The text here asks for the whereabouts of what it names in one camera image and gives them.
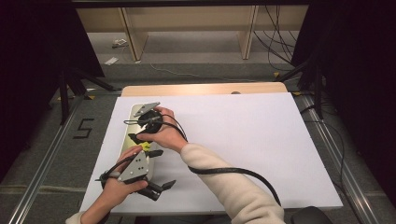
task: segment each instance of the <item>white paper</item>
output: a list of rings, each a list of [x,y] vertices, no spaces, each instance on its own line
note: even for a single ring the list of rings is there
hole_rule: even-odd
[[[123,121],[130,117],[131,107],[152,102],[161,102],[161,106],[175,111],[189,142],[211,148],[235,167],[264,176],[284,208],[342,206],[291,95],[263,93],[120,97],[81,211],[88,209],[102,191],[100,183],[93,180],[113,166],[120,155],[127,128]],[[164,191],[157,202],[132,194],[112,212],[169,215],[224,211],[179,155],[166,149],[156,158],[152,181],[161,185],[174,179],[176,184]],[[259,180],[251,179],[270,193]]]

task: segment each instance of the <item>person's left hand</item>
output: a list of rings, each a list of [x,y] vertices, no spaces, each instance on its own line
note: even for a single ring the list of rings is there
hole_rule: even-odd
[[[135,153],[139,153],[141,150],[141,146],[130,147],[122,152],[117,162],[127,157],[133,156]],[[122,171],[128,166],[128,164],[129,162],[125,162],[117,167],[114,171],[122,173]],[[122,203],[129,194],[143,189],[147,185],[148,182],[144,180],[136,181],[132,184],[124,184],[123,182],[118,181],[117,178],[109,178],[100,197],[104,199],[105,202],[108,203],[108,205],[115,207]]]

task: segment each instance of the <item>black wire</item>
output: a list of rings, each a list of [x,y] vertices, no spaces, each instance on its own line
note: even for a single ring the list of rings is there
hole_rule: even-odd
[[[360,224],[363,224],[363,222],[361,221],[361,218],[359,217],[358,213],[356,212],[355,208],[353,207],[352,202],[349,200],[349,198],[347,197],[347,192],[344,189],[344,186],[339,186],[338,184],[336,184],[334,181],[332,181],[332,183],[341,190],[341,192],[344,194],[344,196],[346,197],[346,201],[349,204],[349,206],[352,208],[352,212],[355,215],[355,218],[358,220],[358,222]]]
[[[280,16],[280,6],[276,6],[276,27],[277,27],[277,34],[279,35],[279,40],[280,42],[282,42],[282,49],[285,52],[286,56],[289,58],[288,53],[290,54],[290,56],[292,57],[293,55],[291,54],[288,45],[286,44],[285,40],[283,39],[282,35],[280,34],[280,27],[279,27],[279,16]]]
[[[267,6],[265,6],[265,10],[267,11],[268,16],[270,17],[271,23],[274,25],[274,33],[273,33],[273,37],[272,37],[271,39],[272,39],[272,40],[274,39],[275,33],[277,32],[278,35],[279,35],[280,41],[283,42],[284,44],[286,44],[285,41],[283,40],[283,37],[282,37],[282,35],[280,34],[279,28],[278,28],[278,27],[279,27],[279,12],[280,12],[279,6],[276,6],[276,23],[274,22],[274,20],[273,20],[273,18],[272,18],[272,16],[271,16],[270,11],[268,10],[268,7],[267,7]]]
[[[276,202],[279,204],[279,206],[282,206],[280,204],[280,200],[279,197],[277,196],[277,193],[274,189],[274,187],[270,184],[270,182],[268,182],[268,180],[266,180],[263,176],[249,171],[247,169],[242,169],[242,168],[236,168],[236,167],[224,167],[224,168],[214,168],[214,169],[196,169],[196,168],[192,168],[189,166],[189,169],[198,175],[218,175],[218,174],[243,174],[243,175],[251,175],[253,177],[258,178],[273,194]]]
[[[182,136],[184,137],[184,139],[186,139],[186,141],[188,141],[188,140],[187,140],[187,135],[186,135],[186,133],[184,132],[183,127],[181,127],[180,123],[179,123],[174,117],[172,117],[172,116],[170,116],[170,115],[163,115],[163,116],[169,117],[169,118],[171,118],[172,120],[174,120],[174,121],[177,123],[178,127],[180,127],[181,131],[183,132]]]
[[[332,183],[341,190],[341,192],[345,195],[346,197],[346,201],[348,202],[350,208],[352,209],[353,214],[355,215],[355,218],[358,220],[358,222],[360,224],[362,224],[361,222],[361,218],[359,217],[358,213],[356,212],[355,207],[353,206],[352,202],[349,200],[349,198],[347,197],[347,191],[344,188],[344,180],[343,180],[343,172],[344,172],[344,163],[345,163],[345,146],[344,146],[344,140],[342,135],[338,132],[338,130],[336,128],[334,128],[332,125],[330,125],[329,123],[326,123],[324,121],[316,121],[316,120],[304,120],[305,123],[319,123],[319,124],[323,124],[327,127],[332,128],[337,134],[338,137],[341,140],[341,149],[342,149],[342,156],[341,156],[341,167],[340,167],[340,183],[341,185],[338,185],[337,183],[335,183],[335,181],[332,180]]]
[[[262,41],[260,39],[260,37],[256,34],[256,32],[253,32],[253,34],[259,39],[260,43],[262,43],[262,45],[268,49],[268,51],[271,51],[271,53],[275,54],[276,57],[280,58],[281,60],[283,60],[286,63],[290,63],[290,61],[288,61],[287,59],[285,59],[284,57],[280,56],[276,51],[274,51],[273,49],[271,49],[267,44],[264,43],[264,41]]]
[[[135,157],[137,156],[137,153],[127,157],[125,159],[123,159],[122,161],[117,162],[114,166],[112,166],[108,171],[106,171],[104,174],[101,175],[101,181],[102,180],[107,180],[108,176],[119,166],[121,166],[123,163],[125,163],[126,161],[132,161]]]
[[[172,128],[176,129],[180,133],[180,135],[187,141],[186,135],[175,124],[171,124],[171,123],[163,122],[163,121],[154,121],[154,123],[160,123],[160,124],[171,126]]]
[[[272,37],[269,36],[267,33],[265,33],[265,31],[262,31],[262,32],[263,32],[269,39],[272,39]],[[287,45],[287,46],[289,46],[289,47],[291,47],[291,48],[295,48],[293,45],[286,44],[286,43],[282,43],[282,42],[279,42],[279,41],[277,41],[277,40],[275,40],[275,39],[273,39],[273,41],[276,42],[277,44]]]
[[[293,37],[294,41],[297,41],[297,38],[294,37],[294,35],[291,33],[291,31],[289,31],[289,34],[291,35],[291,37]]]

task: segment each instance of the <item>hand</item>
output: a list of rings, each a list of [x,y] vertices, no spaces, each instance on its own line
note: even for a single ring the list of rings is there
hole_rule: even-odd
[[[141,146],[130,147],[120,155],[118,161],[134,155],[142,150]],[[115,169],[122,172],[128,166],[128,162],[123,163]],[[91,207],[81,216],[82,224],[98,223],[104,218],[115,206],[122,203],[125,198],[135,191],[145,188],[148,182],[144,180],[136,181],[133,184],[124,184],[116,178],[109,178],[105,184],[101,195],[91,205]]]
[[[174,112],[170,109],[156,106],[155,110],[163,114],[163,121],[171,123],[177,126],[174,118]],[[181,149],[188,144],[188,142],[181,136],[181,134],[173,127],[163,124],[161,129],[157,133],[141,133],[137,135],[137,138],[142,141],[153,141],[158,143],[162,147],[173,149],[180,153]]]
[[[120,158],[117,160],[117,162],[122,161],[127,157],[133,156],[135,153],[139,153],[141,150],[141,146],[130,147],[121,153]],[[122,171],[128,166],[128,164],[129,162],[124,162],[114,171],[122,173]],[[109,178],[100,197],[106,199],[108,205],[112,205],[114,207],[122,203],[129,194],[143,189],[147,185],[148,183],[144,180],[136,181],[133,184],[124,184],[123,182],[118,181],[116,178]]]

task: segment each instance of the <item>beige sleeve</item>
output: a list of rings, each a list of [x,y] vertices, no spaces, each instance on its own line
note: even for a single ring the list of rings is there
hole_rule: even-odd
[[[81,216],[84,212],[75,213],[73,216],[68,218],[65,224],[81,224]]]
[[[190,167],[211,169],[232,167],[215,152],[195,144],[181,150],[181,159]],[[284,223],[283,208],[272,195],[240,174],[198,175],[224,206],[232,223]]]

